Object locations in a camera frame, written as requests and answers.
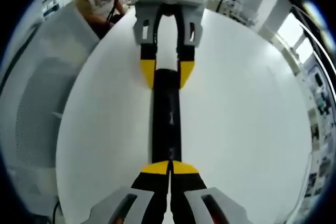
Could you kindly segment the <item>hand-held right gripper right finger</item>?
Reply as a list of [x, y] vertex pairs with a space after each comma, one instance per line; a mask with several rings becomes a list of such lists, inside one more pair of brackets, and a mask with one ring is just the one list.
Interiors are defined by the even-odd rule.
[[171, 211], [176, 223], [250, 223], [243, 206], [207, 187], [190, 164], [172, 162]]

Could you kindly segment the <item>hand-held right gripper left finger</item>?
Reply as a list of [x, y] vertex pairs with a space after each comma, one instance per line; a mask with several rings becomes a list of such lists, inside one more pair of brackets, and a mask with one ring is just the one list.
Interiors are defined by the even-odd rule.
[[170, 162], [147, 165], [131, 187], [122, 186], [90, 210], [89, 223], [162, 223]]

